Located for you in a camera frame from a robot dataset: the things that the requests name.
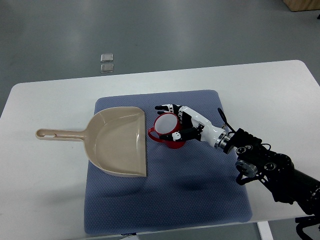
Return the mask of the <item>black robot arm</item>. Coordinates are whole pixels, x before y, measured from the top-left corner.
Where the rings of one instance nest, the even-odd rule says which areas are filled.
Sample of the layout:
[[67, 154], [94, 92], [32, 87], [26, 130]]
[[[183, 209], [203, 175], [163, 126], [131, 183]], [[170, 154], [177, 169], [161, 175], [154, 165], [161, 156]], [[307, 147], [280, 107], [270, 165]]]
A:
[[307, 215], [320, 215], [320, 182], [295, 169], [291, 158], [271, 151], [268, 143], [239, 128], [225, 133], [218, 145], [224, 153], [235, 150], [236, 182], [260, 181], [275, 202], [296, 202]]

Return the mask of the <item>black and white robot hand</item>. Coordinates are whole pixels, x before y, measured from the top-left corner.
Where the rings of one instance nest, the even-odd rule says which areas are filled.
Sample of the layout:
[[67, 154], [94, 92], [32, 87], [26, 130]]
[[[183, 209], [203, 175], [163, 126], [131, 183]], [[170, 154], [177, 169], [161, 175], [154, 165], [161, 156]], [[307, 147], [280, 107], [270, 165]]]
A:
[[167, 133], [160, 139], [171, 142], [186, 142], [198, 140], [207, 142], [214, 148], [222, 147], [223, 140], [227, 137], [227, 132], [214, 126], [210, 120], [191, 109], [188, 106], [176, 104], [163, 104], [154, 107], [159, 115], [173, 113], [176, 115], [182, 129], [174, 133]]

